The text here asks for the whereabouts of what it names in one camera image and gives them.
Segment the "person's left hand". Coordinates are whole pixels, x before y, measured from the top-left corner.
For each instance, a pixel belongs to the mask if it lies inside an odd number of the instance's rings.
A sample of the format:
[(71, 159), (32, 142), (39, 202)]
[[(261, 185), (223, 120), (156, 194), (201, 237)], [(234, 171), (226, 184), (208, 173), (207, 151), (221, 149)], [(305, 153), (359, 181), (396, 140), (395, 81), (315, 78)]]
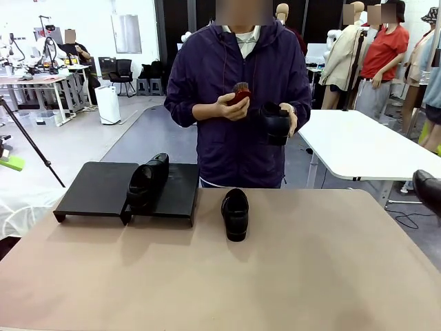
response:
[(290, 127), (289, 127), (288, 137), (291, 138), (293, 137), (298, 124), (296, 109), (289, 103), (280, 103), (279, 106), (281, 107), (282, 110), (286, 110), (289, 114)]

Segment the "person's right hand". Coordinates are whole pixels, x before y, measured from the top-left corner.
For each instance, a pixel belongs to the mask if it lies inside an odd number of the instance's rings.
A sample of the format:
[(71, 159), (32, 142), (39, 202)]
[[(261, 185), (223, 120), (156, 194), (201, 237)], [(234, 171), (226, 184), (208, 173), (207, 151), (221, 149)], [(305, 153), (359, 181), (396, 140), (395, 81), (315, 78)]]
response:
[(216, 113), (218, 116), (229, 119), (230, 121), (238, 121), (247, 116), (249, 97), (245, 97), (238, 103), (229, 106), (228, 103), (232, 101), (235, 96), (236, 95), (234, 93), (229, 93), (218, 98), (217, 102), (215, 103)]

